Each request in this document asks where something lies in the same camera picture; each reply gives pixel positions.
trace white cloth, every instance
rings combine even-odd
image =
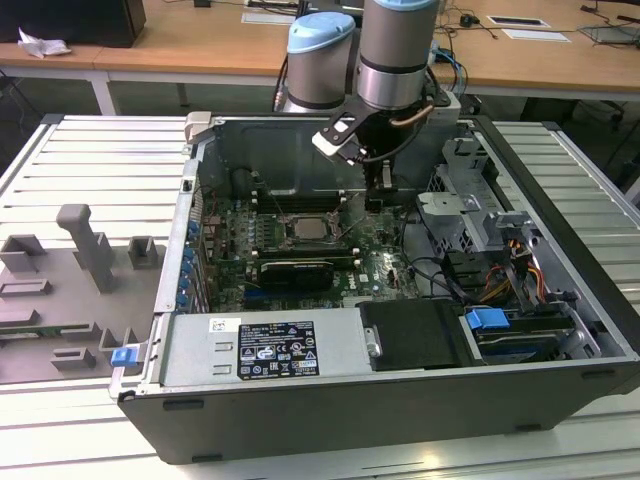
[[[67,44],[62,40],[42,40],[40,38],[27,35],[19,29],[20,40],[18,45],[22,47],[29,55],[34,57],[44,58],[45,55],[64,55],[65,53],[71,53],[71,50],[67,47]]]

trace black cable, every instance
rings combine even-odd
[[[275,112],[276,110],[276,99],[278,98],[278,93],[280,92],[281,85],[284,85],[284,79],[287,76],[287,68],[289,65],[289,57],[285,55],[284,60],[282,61],[282,66],[280,67],[280,71],[278,72],[278,78],[276,79],[276,86],[273,89],[273,96],[271,97],[271,111]]]
[[[440,93],[440,83],[438,82],[438,79],[436,78],[435,73],[433,73],[433,70],[431,70],[431,67],[429,65],[427,65],[427,73],[429,74],[429,77],[431,78],[433,85],[436,87],[436,95],[437,95],[438,93]]]
[[[633,132],[635,131],[635,129],[638,128],[638,125],[640,125],[640,119],[638,119],[638,121],[633,125],[633,127],[631,127],[631,129],[627,132],[625,137],[622,139],[622,141],[618,144],[616,149],[613,151],[613,153],[611,154],[611,156],[607,160],[607,163],[605,163],[604,167],[602,167],[602,171],[603,172],[605,172],[607,170],[607,168],[609,168],[609,165],[611,165],[611,162],[613,162],[613,160],[616,158],[616,155],[618,155],[618,152],[620,151],[620,149],[631,138],[631,135],[633,135]]]
[[[32,104],[32,103],[29,101],[29,99],[24,95],[24,93],[22,93],[22,90],[20,90],[20,89],[18,88],[18,85],[16,84],[16,82],[14,82],[14,81],[13,81],[13,78],[9,77],[9,76],[8,76],[6,73],[4,73],[2,70],[0,70],[0,74],[2,74],[2,76],[3,76],[4,78],[6,78],[6,79],[9,81],[9,83],[10,83],[10,84],[11,84],[11,86],[14,88],[14,90],[15,90],[16,92],[18,92],[18,95],[20,95],[20,97],[22,97],[22,100],[24,100],[24,103],[26,103],[26,104],[29,106],[29,108],[30,108],[31,110],[33,110],[33,113],[35,113],[38,117],[42,118],[42,116],[43,116],[43,115],[40,113],[40,111],[39,111],[36,107],[34,107],[34,106],[33,106],[33,104]]]
[[[453,51],[453,37],[451,35],[451,32],[444,27],[439,27],[439,28],[443,28],[444,33],[447,35],[447,38],[449,39],[449,52],[451,53],[451,60],[456,62],[456,53]],[[455,63],[450,62],[450,64],[451,64],[451,68],[453,69],[453,85],[451,86],[451,91],[453,91],[453,89],[458,84],[458,69],[456,68]]]
[[[396,148],[394,148],[393,150],[387,152],[387,153],[383,153],[382,155],[378,155],[377,157],[371,157],[371,158],[363,158],[362,160],[360,160],[361,163],[376,163],[376,162],[383,162],[385,160],[388,160],[391,157],[396,156],[398,153],[400,153],[402,150],[404,150],[405,148],[407,148],[407,146],[413,142],[415,140],[415,138],[418,136],[418,133],[420,133],[420,129],[422,128],[422,126],[424,125],[424,122],[422,122],[420,125],[416,124],[413,127],[413,131],[411,132],[411,134],[405,139],[404,142],[402,142],[400,145],[398,145]]]
[[[439,285],[440,287],[444,288],[445,290],[447,290],[448,292],[453,294],[453,291],[451,290],[449,285],[447,285],[446,283],[441,282],[440,280],[436,279],[435,275],[429,275],[428,273],[423,272],[422,270],[420,270],[418,267],[416,267],[414,265],[416,262],[419,262],[421,260],[431,260],[431,261],[433,261],[433,259],[435,257],[417,257],[417,258],[414,258],[413,260],[409,260],[409,257],[407,256],[407,252],[406,252],[406,250],[404,248],[404,235],[405,235],[405,232],[407,231],[407,223],[409,223],[409,217],[411,216],[412,212],[413,212],[413,208],[409,207],[407,209],[407,212],[404,215],[404,219],[402,220],[402,228],[400,229],[400,242],[399,242],[400,243],[400,254],[402,255],[402,257],[403,257],[404,261],[407,263],[407,265],[410,266],[413,269],[413,271],[416,273],[416,275],[421,276],[425,280],[429,280],[429,282],[433,282],[436,285]]]

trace white table leg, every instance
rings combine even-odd
[[[118,104],[114,101],[109,91],[109,75],[107,72],[97,70],[87,72],[87,80],[91,82],[93,87],[100,113],[102,115],[120,115]]]

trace floor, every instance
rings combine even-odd
[[[44,113],[98,114],[89,83],[76,80],[24,79],[18,85],[35,109]],[[173,84],[114,82],[112,91],[123,115],[184,115],[193,110],[223,113],[269,110],[269,87],[188,85],[191,106],[180,107]],[[481,113],[494,120],[518,120],[525,99],[482,97]],[[536,120],[559,121],[567,104],[546,101],[536,108]],[[640,104],[624,105],[625,115],[618,129],[610,121],[614,110],[600,102],[579,102],[563,130],[601,168],[617,179],[625,163],[640,152],[640,128],[636,128],[610,162],[611,155],[640,119]],[[5,89],[0,97],[0,168],[4,170],[37,127],[38,117],[17,91]]]

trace motherboard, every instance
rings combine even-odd
[[[212,312],[342,308],[419,296],[400,250],[403,207],[373,213],[358,193],[260,200],[205,202]]]

